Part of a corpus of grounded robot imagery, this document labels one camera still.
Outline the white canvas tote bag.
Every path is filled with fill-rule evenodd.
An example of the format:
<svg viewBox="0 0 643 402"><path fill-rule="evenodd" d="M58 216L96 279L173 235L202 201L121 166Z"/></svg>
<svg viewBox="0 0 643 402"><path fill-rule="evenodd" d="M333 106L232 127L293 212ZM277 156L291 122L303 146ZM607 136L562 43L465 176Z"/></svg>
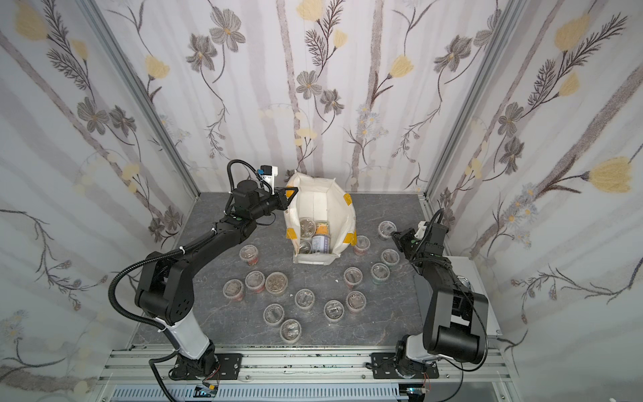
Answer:
<svg viewBox="0 0 643 402"><path fill-rule="evenodd" d="M293 197L286 212L286 238L296 264L329 266L357 244L353 199L334 179L295 173L286 194Z"/></svg>

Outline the orange label seed jar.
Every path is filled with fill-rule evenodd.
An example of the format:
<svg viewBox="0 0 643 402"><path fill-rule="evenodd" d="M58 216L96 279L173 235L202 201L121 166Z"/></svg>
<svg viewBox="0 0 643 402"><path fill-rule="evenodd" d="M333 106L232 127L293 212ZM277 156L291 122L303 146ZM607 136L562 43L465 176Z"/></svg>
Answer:
<svg viewBox="0 0 643 402"><path fill-rule="evenodd" d="M330 238L330 224L327 221L316 221L314 238Z"/></svg>

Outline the yellow stripe lid seed jar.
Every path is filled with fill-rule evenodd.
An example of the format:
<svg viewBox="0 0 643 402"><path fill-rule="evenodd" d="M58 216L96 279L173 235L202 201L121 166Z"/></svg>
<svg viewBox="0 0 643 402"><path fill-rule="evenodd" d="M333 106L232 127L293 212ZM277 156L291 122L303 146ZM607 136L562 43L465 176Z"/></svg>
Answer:
<svg viewBox="0 0 643 402"><path fill-rule="evenodd" d="M345 308L338 300L329 300L324 305L324 315L330 323L338 323L345 315Z"/></svg>

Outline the seed jar row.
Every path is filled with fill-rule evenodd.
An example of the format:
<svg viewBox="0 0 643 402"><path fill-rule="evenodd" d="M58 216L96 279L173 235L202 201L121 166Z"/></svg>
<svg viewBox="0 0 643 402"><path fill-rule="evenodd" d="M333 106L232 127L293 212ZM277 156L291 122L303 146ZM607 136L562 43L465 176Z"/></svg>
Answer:
<svg viewBox="0 0 643 402"><path fill-rule="evenodd" d="M312 310L315 301L315 293L307 288L299 290L295 295L296 306L305 312Z"/></svg>

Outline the red green label seed jar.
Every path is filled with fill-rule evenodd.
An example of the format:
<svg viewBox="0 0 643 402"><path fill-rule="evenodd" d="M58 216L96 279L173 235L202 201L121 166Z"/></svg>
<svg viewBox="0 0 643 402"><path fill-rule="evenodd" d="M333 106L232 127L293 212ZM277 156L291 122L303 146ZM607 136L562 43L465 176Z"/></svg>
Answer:
<svg viewBox="0 0 643 402"><path fill-rule="evenodd" d="M269 327L281 326L285 319L285 310L279 303L272 303L263 311L263 319Z"/></svg>

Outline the clear lid seed jar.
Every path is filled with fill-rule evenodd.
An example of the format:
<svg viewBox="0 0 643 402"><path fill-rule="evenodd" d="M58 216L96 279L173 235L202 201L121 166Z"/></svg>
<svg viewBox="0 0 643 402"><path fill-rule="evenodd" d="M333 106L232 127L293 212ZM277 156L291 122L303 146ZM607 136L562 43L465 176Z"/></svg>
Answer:
<svg viewBox="0 0 643 402"><path fill-rule="evenodd" d="M285 343L296 343L301 338L302 326L296 319L286 319L280 327L280 336Z"/></svg>

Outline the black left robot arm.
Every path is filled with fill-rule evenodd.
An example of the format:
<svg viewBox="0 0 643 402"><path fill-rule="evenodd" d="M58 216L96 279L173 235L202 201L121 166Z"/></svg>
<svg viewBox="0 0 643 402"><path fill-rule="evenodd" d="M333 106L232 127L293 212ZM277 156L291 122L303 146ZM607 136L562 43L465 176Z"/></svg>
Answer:
<svg viewBox="0 0 643 402"><path fill-rule="evenodd" d="M262 165L254 178L229 180L230 192L223 217L195 241L166 253L154 252L118 272L108 287L108 300L124 318L157 328L171 343L174 381L206 380L222 375L214 342L204 334L194 316L194 278L216 257L247 241L259 220L285 211L298 190L275 185L276 166ZM141 272L135 304L142 315L128 311L117 299L119 283L132 271Z"/></svg>

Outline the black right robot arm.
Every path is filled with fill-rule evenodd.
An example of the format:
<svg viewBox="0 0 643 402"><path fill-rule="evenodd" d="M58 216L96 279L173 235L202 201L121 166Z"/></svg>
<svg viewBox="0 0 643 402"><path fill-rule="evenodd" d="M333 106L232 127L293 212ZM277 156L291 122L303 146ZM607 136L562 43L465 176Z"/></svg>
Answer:
<svg viewBox="0 0 643 402"><path fill-rule="evenodd" d="M405 378L428 376L430 363L441 359L463 373L487 361L488 299L466 286L444 256L449 231L442 224L444 215L438 209L417 229L392 234L398 251L430 288L422 333L406 335L396 345L395 371Z"/></svg>

